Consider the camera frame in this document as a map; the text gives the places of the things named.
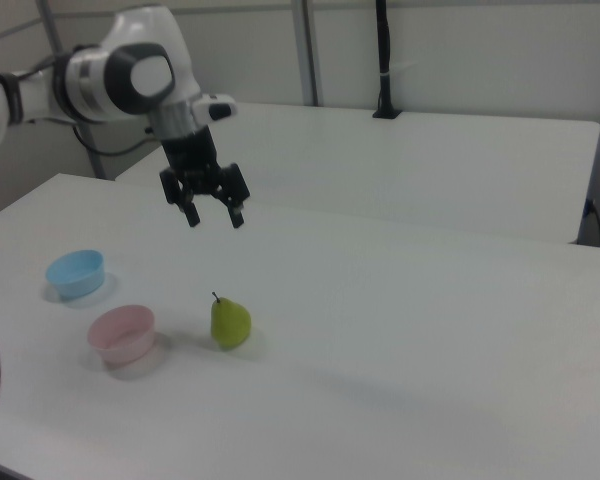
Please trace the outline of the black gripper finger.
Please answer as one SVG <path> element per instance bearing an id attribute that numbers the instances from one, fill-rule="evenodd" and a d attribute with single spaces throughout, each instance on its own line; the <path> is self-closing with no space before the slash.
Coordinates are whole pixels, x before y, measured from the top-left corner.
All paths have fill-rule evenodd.
<path id="1" fill-rule="evenodd" d="M 160 172 L 160 181 L 167 203 L 179 208 L 191 228 L 198 225 L 200 217 L 193 202 L 193 191 L 188 184 L 180 180 L 172 168 Z"/>
<path id="2" fill-rule="evenodd" d="M 237 164 L 219 169 L 213 197 L 227 208 L 233 228 L 240 228 L 244 224 L 243 204 L 250 191 Z"/>

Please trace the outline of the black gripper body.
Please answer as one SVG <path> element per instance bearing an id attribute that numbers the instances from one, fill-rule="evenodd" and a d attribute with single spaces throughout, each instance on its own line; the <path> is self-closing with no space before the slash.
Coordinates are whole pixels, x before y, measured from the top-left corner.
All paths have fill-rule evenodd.
<path id="1" fill-rule="evenodd" d="M 209 127 L 161 146 L 169 167 L 160 173 L 166 196 L 210 195 L 220 189 L 221 167 Z"/>

